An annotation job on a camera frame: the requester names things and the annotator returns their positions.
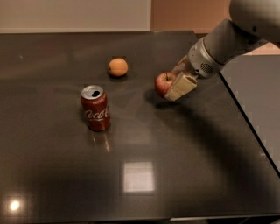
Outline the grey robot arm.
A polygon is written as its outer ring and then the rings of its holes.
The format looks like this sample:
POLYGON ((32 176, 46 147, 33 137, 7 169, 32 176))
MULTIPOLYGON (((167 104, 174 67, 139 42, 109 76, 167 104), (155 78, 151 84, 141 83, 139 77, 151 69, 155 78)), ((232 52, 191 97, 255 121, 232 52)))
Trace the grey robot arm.
POLYGON ((210 78, 239 55, 272 43, 280 44, 280 0, 230 0, 230 18, 194 44, 174 67, 176 80, 164 98, 176 101, 210 78))

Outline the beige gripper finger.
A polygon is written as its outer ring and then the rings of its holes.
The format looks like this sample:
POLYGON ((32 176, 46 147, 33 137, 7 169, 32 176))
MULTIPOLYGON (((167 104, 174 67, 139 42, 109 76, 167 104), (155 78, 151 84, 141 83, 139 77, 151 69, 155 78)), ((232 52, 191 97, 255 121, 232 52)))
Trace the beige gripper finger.
POLYGON ((188 65, 188 58, 187 56, 184 56, 171 71, 175 74, 180 74, 181 72, 186 73, 189 70, 187 65, 188 65))
POLYGON ((164 98, 168 101, 176 101, 182 96, 190 93, 197 87, 197 79, 190 73, 181 72, 171 84, 164 98))

